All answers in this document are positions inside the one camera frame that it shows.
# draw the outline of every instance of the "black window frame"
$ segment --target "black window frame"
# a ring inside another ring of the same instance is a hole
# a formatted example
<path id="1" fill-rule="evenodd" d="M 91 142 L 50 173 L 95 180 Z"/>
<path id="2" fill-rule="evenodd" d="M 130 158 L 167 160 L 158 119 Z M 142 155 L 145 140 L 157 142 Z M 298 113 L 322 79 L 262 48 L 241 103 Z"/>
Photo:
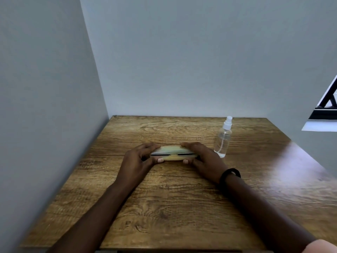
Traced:
<path id="1" fill-rule="evenodd" d="M 337 77 L 332 83 L 330 89 L 323 97 L 319 105 L 314 109 L 310 115 L 310 120 L 337 120 L 337 103 L 334 96 L 335 91 L 337 90 Z M 325 107 L 326 104 L 331 101 L 331 107 Z"/>

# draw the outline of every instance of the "hand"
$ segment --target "hand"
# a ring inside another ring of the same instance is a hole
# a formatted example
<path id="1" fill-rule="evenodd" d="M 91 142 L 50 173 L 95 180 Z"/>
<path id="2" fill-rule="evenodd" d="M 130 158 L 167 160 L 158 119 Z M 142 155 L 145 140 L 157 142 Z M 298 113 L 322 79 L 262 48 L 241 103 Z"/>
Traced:
<path id="1" fill-rule="evenodd" d="M 199 142 L 195 143 L 181 143 L 181 146 L 192 150 L 194 153 L 200 155 L 201 161 L 195 158 L 186 158 L 183 160 L 185 164 L 191 164 L 196 167 L 199 173 L 212 181 L 213 183 L 218 184 L 221 175 L 225 170 L 228 169 L 226 164 L 221 160 L 219 155 L 214 152 L 212 149 L 209 149 L 205 145 Z"/>
<path id="2" fill-rule="evenodd" d="M 159 144 L 144 143 L 126 152 L 115 182 L 130 190 L 136 188 L 155 164 L 164 161 L 160 157 L 150 157 L 157 148 Z"/>

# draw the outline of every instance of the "person's left arm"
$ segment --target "person's left arm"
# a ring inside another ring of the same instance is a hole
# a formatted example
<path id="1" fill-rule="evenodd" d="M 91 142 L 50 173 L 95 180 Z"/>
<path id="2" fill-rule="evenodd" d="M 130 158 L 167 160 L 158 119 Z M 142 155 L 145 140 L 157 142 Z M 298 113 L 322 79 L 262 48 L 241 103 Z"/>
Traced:
<path id="1" fill-rule="evenodd" d="M 126 152 L 115 182 L 47 252 L 95 252 L 127 196 L 155 164 L 163 162 L 159 157 L 149 157 L 159 147 L 146 143 Z"/>

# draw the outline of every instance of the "sleeve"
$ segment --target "sleeve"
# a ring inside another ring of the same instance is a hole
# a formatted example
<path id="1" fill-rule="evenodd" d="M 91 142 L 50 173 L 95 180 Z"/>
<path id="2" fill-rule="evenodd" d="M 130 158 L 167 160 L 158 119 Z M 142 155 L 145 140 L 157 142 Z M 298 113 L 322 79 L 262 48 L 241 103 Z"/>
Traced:
<path id="1" fill-rule="evenodd" d="M 337 247 L 330 242 L 318 239 L 308 244 L 302 253 L 337 253 Z"/>

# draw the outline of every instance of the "white wall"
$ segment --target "white wall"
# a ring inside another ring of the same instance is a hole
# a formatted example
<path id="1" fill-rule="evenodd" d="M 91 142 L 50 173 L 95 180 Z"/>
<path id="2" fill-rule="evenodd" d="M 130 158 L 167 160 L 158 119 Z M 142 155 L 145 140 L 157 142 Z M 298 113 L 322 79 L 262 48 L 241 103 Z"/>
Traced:
<path id="1" fill-rule="evenodd" d="M 337 171 L 337 135 L 301 131 L 337 73 L 337 0 L 81 5 L 109 116 L 267 117 Z"/>
<path id="2" fill-rule="evenodd" d="M 0 248 L 9 252 L 107 122 L 79 0 L 0 0 Z"/>

